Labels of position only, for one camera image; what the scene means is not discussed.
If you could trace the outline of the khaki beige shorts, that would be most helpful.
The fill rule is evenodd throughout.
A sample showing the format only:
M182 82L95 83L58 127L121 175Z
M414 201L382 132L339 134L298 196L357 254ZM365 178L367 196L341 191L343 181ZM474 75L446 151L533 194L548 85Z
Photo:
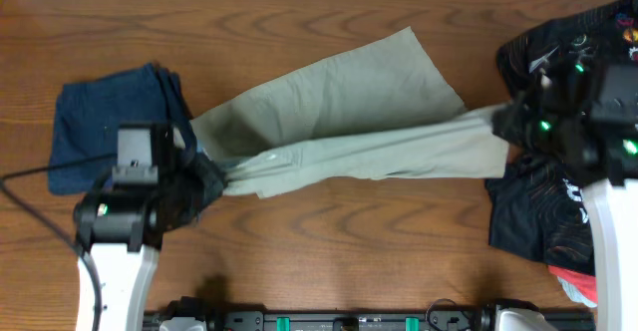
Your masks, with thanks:
M229 195L331 177L494 178L507 143L469 110L411 29L254 87L191 121Z

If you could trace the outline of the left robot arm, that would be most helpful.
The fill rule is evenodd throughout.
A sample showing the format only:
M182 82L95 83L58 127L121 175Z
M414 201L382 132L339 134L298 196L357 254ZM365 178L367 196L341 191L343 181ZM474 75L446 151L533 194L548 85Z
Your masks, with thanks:
M193 224L221 197L225 174L208 156L187 162L123 154L76 205L81 255L79 330L140 330L166 233Z

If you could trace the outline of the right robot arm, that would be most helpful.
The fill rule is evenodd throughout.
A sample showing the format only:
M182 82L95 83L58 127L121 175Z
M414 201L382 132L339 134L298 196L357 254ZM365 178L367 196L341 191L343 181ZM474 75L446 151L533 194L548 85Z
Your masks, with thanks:
M562 162L584 185L603 330L637 327L637 95L627 87L522 92L493 133Z

